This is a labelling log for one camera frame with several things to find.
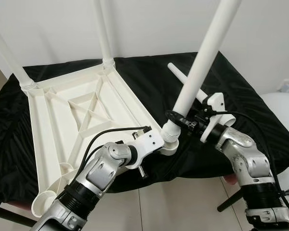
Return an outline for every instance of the cable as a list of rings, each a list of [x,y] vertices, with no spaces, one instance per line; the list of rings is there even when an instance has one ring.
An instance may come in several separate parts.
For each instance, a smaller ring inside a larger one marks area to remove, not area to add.
[[[97,151],[99,150],[100,148],[102,147],[102,145],[98,146],[97,148],[95,148],[87,157],[86,161],[85,161],[85,166],[86,164],[88,163],[88,161],[90,160],[91,156]]]
[[[259,130],[259,132],[260,132],[260,134],[262,136],[262,139],[264,141],[264,145],[263,145],[263,149],[264,149],[264,152],[265,152],[264,154],[269,159],[269,162],[270,162],[270,165],[271,165],[272,175],[273,175],[273,178],[275,180],[275,185],[277,187],[278,193],[279,193],[280,197],[282,198],[284,204],[289,209],[289,202],[285,198],[285,195],[284,195],[282,189],[280,188],[279,180],[278,180],[278,177],[277,177],[277,171],[276,171],[274,157],[271,154],[270,147],[269,147],[269,144],[268,144],[268,140],[267,140],[266,135],[265,135],[264,131],[262,130],[262,128],[257,124],[257,122],[254,119],[252,119],[251,117],[249,117],[248,115],[246,115],[244,113],[240,113],[240,112],[213,112],[213,115],[225,115],[225,114],[233,114],[233,115],[243,116],[246,119],[250,120],[255,125],[255,127]]]
[[[84,169],[84,167],[86,166],[85,162],[86,162],[86,159],[87,159],[87,155],[89,153],[89,150],[92,146],[92,144],[94,143],[94,141],[96,141],[97,138],[99,138],[101,135],[105,134],[105,133],[108,133],[108,132],[113,132],[113,131],[127,131],[127,130],[140,130],[140,129],[148,129],[150,127],[148,126],[144,126],[144,127],[132,127],[132,128],[114,128],[114,129],[108,129],[108,130],[105,130],[105,131],[102,131],[100,133],[98,133],[89,143],[86,151],[85,151],[85,154],[83,155],[83,158],[82,158],[82,161],[81,161],[81,164],[79,166],[79,169],[74,177],[74,179],[80,174],[80,172]]]

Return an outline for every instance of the tiled floor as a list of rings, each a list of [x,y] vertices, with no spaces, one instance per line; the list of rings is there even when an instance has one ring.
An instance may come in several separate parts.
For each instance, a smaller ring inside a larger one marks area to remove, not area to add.
[[[140,189],[143,231],[240,231],[232,208],[216,210],[226,198],[220,178],[176,178]]]
[[[90,214],[83,230],[240,231],[231,207],[222,213],[216,210],[216,206],[226,198],[220,178],[177,178],[139,190],[106,194]],[[24,210],[12,209],[29,216]],[[7,231],[29,230],[28,227],[0,219],[2,228]]]

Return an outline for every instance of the white pipe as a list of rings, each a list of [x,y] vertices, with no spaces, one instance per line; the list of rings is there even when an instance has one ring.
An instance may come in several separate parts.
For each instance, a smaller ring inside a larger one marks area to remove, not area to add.
[[[115,61],[110,51],[101,2],[100,0],[92,0],[92,4],[93,4],[95,24],[97,28],[97,35],[99,38],[102,55],[103,55],[103,65],[105,67],[114,66]]]
[[[11,71],[14,73],[16,78],[19,81],[19,85],[23,91],[26,91],[31,88],[35,88],[35,82],[30,79],[28,74],[25,72],[23,67],[18,63],[17,59],[14,57],[4,39],[0,35],[0,53],[5,59],[6,63],[10,67]]]
[[[181,81],[181,83],[186,83],[187,76],[183,74],[182,71],[180,71],[173,63],[168,63],[167,67]],[[207,98],[207,96],[208,95],[203,90],[199,89],[196,95],[196,99],[202,103],[202,101]]]
[[[188,73],[187,81],[183,85],[173,108],[174,111],[181,115],[186,116],[190,110],[240,3],[241,0],[221,0],[192,68]],[[165,142],[176,142],[180,132],[180,127],[168,120],[163,126],[161,135]]]
[[[173,63],[168,63],[167,67],[181,81],[181,83],[185,84],[187,81],[187,76],[182,71],[180,71]],[[202,103],[207,96],[208,95],[202,89],[199,89],[196,99]],[[233,115],[225,114],[222,115],[219,123],[222,125],[232,126],[235,121],[236,118]]]

